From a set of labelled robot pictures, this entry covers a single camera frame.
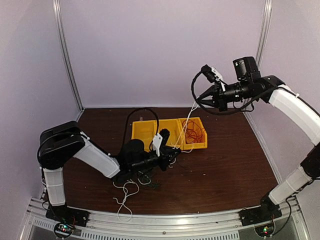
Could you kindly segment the yellow bin right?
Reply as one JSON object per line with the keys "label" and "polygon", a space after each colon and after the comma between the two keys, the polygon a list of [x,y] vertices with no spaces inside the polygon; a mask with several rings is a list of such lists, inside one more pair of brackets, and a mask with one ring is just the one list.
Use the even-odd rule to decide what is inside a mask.
{"label": "yellow bin right", "polygon": [[179,118],[182,126],[183,151],[206,149],[208,135],[200,117]]}

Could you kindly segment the yellow bin left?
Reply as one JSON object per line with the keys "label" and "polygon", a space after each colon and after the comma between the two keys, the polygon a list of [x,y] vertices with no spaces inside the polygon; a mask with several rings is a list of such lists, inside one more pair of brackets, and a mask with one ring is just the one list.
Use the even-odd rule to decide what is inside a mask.
{"label": "yellow bin left", "polygon": [[134,121],[132,123],[131,139],[141,140],[144,143],[144,147],[148,149],[151,141],[156,135],[156,131],[156,120]]}

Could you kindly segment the yellow bin middle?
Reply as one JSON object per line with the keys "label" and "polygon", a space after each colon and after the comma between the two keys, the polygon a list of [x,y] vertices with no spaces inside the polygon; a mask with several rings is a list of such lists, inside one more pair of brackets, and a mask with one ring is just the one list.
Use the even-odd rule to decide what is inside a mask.
{"label": "yellow bin middle", "polygon": [[167,146],[183,149],[182,124],[178,118],[160,119],[159,129],[167,129],[169,131]]}

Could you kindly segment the left circuit board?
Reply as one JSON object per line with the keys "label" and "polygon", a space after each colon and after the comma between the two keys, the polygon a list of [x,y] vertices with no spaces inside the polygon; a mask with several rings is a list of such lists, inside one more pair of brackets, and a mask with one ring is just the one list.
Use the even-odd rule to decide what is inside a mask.
{"label": "left circuit board", "polygon": [[53,233],[56,235],[56,237],[65,239],[70,237],[75,229],[76,228],[70,224],[59,222],[54,226]]}

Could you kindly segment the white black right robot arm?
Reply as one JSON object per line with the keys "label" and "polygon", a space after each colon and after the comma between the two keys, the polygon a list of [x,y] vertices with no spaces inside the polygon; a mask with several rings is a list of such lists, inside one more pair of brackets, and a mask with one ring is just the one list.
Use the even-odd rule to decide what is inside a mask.
{"label": "white black right robot arm", "polygon": [[261,76],[256,60],[246,56],[233,61],[237,82],[227,84],[213,67],[204,65],[197,77],[204,75],[212,84],[197,96],[195,102],[207,113],[228,116],[244,110],[228,111],[228,104],[248,99],[251,105],[262,100],[280,110],[309,138],[314,148],[286,179],[269,191],[258,207],[243,209],[239,217],[243,225],[270,221],[282,216],[280,204],[320,177],[320,114],[278,77]]}

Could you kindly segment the right circuit board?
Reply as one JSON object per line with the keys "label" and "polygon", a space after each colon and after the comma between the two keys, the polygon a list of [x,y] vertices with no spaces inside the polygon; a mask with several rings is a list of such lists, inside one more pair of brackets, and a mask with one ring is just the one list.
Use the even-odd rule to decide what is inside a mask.
{"label": "right circuit board", "polygon": [[274,233],[275,225],[273,223],[257,225],[254,227],[254,231],[259,237],[267,238]]}

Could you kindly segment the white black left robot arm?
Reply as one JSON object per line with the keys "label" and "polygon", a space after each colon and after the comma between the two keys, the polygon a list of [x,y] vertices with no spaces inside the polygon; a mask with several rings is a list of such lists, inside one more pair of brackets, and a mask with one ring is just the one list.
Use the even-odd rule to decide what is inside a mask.
{"label": "white black left robot arm", "polygon": [[72,211],[66,204],[63,180],[63,167],[70,159],[81,160],[113,182],[123,183],[155,167],[166,171],[182,152],[178,147],[167,145],[169,136],[170,132],[164,128],[154,136],[150,151],[145,151],[142,140],[131,139],[117,155],[111,155],[81,131],[76,121],[43,131],[37,161],[48,193],[49,210],[61,222],[72,218]]}

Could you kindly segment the aluminium left corner post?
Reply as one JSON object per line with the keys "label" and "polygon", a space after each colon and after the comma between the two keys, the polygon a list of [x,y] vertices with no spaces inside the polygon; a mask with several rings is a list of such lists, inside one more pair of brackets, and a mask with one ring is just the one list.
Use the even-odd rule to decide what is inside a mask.
{"label": "aluminium left corner post", "polygon": [[59,43],[60,43],[60,48],[62,52],[62,58],[63,58],[67,78],[70,84],[70,88],[71,88],[77,109],[79,112],[82,112],[84,110],[84,107],[83,107],[79,90],[76,84],[72,63],[71,63],[71,59],[68,51],[67,39],[64,31],[63,17],[61,12],[61,1],[53,0],[52,6],[53,6],[53,13],[56,21],[57,34],[59,38]]}

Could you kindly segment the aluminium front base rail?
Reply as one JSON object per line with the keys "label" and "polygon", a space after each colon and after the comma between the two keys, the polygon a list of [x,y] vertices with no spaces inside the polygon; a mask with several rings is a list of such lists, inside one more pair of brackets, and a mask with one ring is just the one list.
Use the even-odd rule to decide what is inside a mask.
{"label": "aluminium front base rail", "polygon": [[[31,198],[18,240],[59,240],[56,221],[46,218],[42,199]],[[66,240],[311,240],[296,199],[289,200],[290,219],[275,236],[260,237],[256,231],[269,222],[243,225],[241,209],[178,215],[133,215],[128,222],[116,213],[88,211],[86,226],[76,226]]]}

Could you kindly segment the aluminium corner post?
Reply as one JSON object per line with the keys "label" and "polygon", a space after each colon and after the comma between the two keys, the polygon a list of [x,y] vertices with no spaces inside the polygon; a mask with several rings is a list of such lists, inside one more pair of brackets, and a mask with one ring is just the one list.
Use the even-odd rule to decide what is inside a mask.
{"label": "aluminium corner post", "polygon": [[84,110],[84,107],[83,107],[79,90],[76,84],[72,63],[71,63],[71,59],[68,51],[67,39],[64,31],[63,17],[61,12],[61,1],[53,0],[52,6],[53,6],[53,13],[56,21],[57,34],[59,38],[59,43],[60,43],[60,48],[62,52],[62,58],[63,58],[67,78],[70,84],[70,88],[71,88],[77,109],[79,112],[82,112]]}
{"label": "aluminium corner post", "polygon": [[263,53],[267,43],[269,30],[270,30],[270,24],[272,19],[272,3],[273,3],[272,0],[264,1],[262,22],[261,22],[259,40],[258,40],[257,51],[255,56],[255,60],[258,67],[260,67],[262,63]]}

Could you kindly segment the yellow bin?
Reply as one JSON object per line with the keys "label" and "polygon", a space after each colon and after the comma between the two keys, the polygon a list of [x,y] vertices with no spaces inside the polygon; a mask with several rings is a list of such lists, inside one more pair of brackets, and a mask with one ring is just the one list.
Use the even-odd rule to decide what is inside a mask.
{"label": "yellow bin", "polygon": [[156,131],[156,120],[134,121],[132,123],[131,139],[141,140],[144,143],[144,147],[148,149],[151,141],[156,135]]}
{"label": "yellow bin", "polygon": [[160,119],[159,129],[167,129],[169,131],[167,146],[183,149],[182,124],[178,118]]}
{"label": "yellow bin", "polygon": [[206,149],[208,135],[200,117],[179,118],[182,126],[183,151]]}

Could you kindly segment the aluminium right corner post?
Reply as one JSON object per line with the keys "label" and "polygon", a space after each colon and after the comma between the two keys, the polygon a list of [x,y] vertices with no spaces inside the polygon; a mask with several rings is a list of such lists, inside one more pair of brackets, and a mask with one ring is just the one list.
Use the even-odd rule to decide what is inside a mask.
{"label": "aluminium right corner post", "polygon": [[255,60],[258,67],[260,67],[262,63],[263,53],[267,43],[269,30],[270,30],[270,24],[272,19],[272,3],[273,3],[272,0],[264,1],[262,22],[261,22],[259,40],[258,40],[257,51],[255,56]]}

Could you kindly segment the circuit board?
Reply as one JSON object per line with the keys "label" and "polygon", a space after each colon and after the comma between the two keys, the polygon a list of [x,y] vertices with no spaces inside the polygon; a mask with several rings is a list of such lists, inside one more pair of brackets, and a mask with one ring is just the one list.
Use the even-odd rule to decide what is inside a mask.
{"label": "circuit board", "polygon": [[56,237],[65,239],[70,237],[75,229],[76,228],[70,224],[59,222],[54,226],[53,233],[56,235]]}
{"label": "circuit board", "polygon": [[275,225],[273,223],[257,225],[254,227],[254,231],[259,237],[267,238],[274,233]]}

